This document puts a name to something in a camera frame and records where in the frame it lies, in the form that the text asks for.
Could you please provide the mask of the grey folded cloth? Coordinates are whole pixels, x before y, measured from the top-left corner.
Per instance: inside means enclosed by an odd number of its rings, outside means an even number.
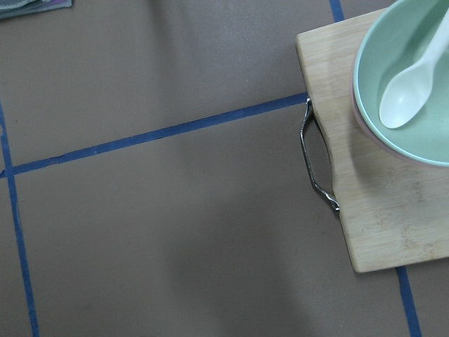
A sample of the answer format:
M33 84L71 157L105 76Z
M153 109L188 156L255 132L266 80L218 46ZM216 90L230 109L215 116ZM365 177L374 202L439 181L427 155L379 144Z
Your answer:
M72 7L72 0L1 0L1 20Z

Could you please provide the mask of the white spoon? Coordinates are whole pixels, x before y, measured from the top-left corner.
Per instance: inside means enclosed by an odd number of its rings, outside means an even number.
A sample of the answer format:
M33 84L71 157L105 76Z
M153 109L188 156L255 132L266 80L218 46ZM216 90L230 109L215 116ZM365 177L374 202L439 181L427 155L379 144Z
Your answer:
M385 127L404 126L424 107L433 90L436 64L447 48L448 14L445 14L420 59L387 84L379 110Z

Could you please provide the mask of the green bowl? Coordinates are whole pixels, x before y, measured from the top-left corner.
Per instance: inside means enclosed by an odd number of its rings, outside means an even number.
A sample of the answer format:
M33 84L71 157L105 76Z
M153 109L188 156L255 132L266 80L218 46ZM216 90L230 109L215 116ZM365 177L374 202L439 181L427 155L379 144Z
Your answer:
M385 149L448 166L448 2L396 1L363 38L353 96Z

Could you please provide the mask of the wooden cutting board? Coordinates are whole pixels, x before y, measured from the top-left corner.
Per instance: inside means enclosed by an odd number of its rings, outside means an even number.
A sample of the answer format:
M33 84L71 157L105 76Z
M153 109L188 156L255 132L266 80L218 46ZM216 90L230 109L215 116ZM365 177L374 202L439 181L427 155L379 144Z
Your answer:
M297 36L309 94L305 119L317 120L328 149L333 189L351 264L370 272L448 256L448 170L383 150L361 127L351 94L362 38L374 11Z

